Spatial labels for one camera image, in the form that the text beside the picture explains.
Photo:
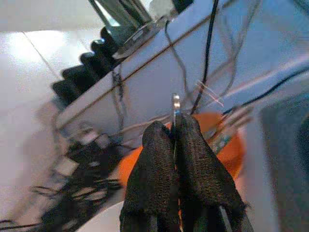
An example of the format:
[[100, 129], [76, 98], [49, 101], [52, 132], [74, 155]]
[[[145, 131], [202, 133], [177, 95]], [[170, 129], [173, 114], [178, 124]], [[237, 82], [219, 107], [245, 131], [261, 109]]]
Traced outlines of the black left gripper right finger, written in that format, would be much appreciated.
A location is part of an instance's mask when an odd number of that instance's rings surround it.
[[253, 232], [235, 182], [209, 147], [197, 120], [176, 127], [183, 232]]

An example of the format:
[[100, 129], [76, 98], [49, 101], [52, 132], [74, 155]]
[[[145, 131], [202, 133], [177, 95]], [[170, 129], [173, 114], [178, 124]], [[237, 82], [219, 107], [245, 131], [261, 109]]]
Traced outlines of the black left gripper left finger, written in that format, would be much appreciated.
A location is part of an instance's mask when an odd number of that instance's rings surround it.
[[120, 232], [180, 232], [173, 144], [159, 121], [143, 133], [142, 151], [126, 186]]

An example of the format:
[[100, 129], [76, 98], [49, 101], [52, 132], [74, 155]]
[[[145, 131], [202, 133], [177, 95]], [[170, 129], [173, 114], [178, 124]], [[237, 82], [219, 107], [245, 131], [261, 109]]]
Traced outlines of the silver metal spoon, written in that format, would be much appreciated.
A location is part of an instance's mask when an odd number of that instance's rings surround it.
[[170, 116], [170, 135], [173, 142], [173, 159], [176, 159], [176, 144], [177, 144], [177, 127], [179, 126], [179, 118], [181, 115], [181, 101], [180, 96], [176, 93], [171, 97], [171, 116]]

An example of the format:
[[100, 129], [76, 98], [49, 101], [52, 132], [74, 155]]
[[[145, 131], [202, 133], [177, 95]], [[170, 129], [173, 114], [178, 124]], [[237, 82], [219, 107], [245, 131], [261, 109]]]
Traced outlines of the orange plastic bowl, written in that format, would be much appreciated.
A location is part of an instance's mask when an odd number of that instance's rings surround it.
[[[218, 129], [219, 124], [223, 121], [223, 116], [219, 113], [201, 113], [195, 114], [193, 117], [198, 121], [201, 132], [207, 132], [210, 129]], [[133, 167], [142, 151], [142, 146], [133, 149], [120, 161], [119, 182], [121, 186], [126, 187], [128, 178]], [[237, 179], [242, 166], [245, 154], [244, 144], [240, 139], [240, 134], [236, 133], [230, 139], [220, 152], [217, 154], [218, 159], [231, 174], [233, 179]]]

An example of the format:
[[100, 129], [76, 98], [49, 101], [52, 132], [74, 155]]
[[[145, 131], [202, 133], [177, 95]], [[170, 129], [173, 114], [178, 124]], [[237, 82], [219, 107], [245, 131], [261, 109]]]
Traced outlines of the black power strip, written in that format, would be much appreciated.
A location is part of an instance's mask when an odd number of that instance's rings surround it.
[[121, 189], [109, 179], [121, 159], [118, 145], [103, 134], [83, 145], [69, 147], [66, 158], [77, 163], [60, 189], [33, 186], [31, 190], [53, 201], [29, 232], [75, 232], [89, 221]]

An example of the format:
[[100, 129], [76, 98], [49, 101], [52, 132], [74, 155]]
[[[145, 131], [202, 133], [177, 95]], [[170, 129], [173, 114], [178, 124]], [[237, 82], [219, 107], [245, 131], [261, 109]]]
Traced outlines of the black electronic device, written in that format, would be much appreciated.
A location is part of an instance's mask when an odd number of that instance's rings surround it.
[[63, 79], [51, 85], [63, 108], [77, 100], [120, 64], [112, 57], [118, 45], [105, 27], [100, 31], [100, 39], [94, 40], [90, 48], [90, 52], [80, 55], [80, 65], [64, 69], [61, 72]]

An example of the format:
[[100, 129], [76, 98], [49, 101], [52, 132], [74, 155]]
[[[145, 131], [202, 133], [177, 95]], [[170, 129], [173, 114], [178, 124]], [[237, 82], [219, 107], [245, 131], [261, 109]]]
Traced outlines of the shiny metal object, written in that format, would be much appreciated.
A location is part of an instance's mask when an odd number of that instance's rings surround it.
[[166, 21], [177, 16], [172, 0], [88, 0], [114, 42], [112, 57], [123, 59], [152, 39]]

